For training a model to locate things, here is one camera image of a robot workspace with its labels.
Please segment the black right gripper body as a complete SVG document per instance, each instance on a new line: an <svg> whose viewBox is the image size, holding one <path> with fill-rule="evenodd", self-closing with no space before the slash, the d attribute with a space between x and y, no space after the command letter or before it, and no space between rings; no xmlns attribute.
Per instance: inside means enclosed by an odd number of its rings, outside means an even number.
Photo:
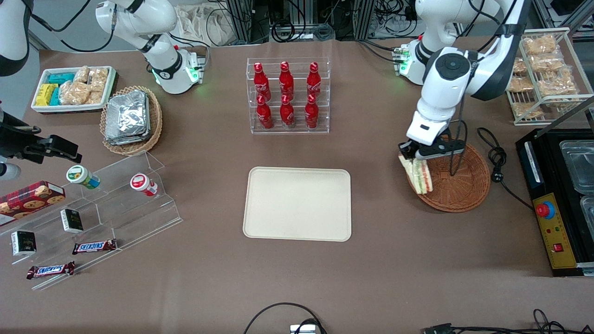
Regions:
<svg viewBox="0 0 594 334"><path fill-rule="evenodd" d="M41 129L11 116L1 114L0 155L7 159L28 160L43 163L46 139L38 136Z"/></svg>

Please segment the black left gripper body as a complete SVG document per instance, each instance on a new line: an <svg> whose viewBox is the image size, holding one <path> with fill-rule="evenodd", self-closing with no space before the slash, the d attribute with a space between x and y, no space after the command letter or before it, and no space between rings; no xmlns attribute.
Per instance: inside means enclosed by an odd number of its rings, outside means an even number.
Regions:
<svg viewBox="0 0 594 334"><path fill-rule="evenodd" d="M401 142L398 147L399 148L407 148L407 158L414 158L413 154L416 150L420 150L422 148L422 144L414 140L408 140L407 142Z"/></svg>

